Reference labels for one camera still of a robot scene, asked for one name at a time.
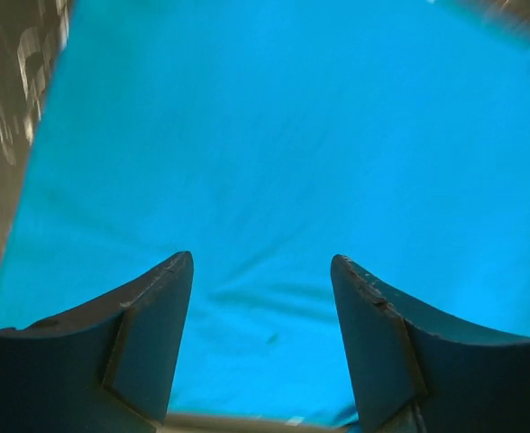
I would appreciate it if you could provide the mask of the blue t-shirt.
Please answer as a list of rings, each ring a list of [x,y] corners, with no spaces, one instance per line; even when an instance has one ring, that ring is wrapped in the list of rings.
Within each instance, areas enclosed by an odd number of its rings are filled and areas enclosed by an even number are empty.
[[[530,336],[530,41],[446,1],[79,2],[0,328],[178,251],[173,410],[354,421],[337,254]]]

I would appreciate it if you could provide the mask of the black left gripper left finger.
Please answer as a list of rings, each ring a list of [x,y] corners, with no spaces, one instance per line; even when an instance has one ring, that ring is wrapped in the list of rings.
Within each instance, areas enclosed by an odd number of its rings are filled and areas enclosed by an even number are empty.
[[[137,279],[24,329],[0,329],[0,432],[156,432],[169,404],[194,265]]]

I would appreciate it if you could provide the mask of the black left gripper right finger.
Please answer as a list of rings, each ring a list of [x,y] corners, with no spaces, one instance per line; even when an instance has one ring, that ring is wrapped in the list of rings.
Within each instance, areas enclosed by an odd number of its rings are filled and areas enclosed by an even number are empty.
[[[331,280],[362,431],[530,432],[530,337],[445,313],[343,255]]]

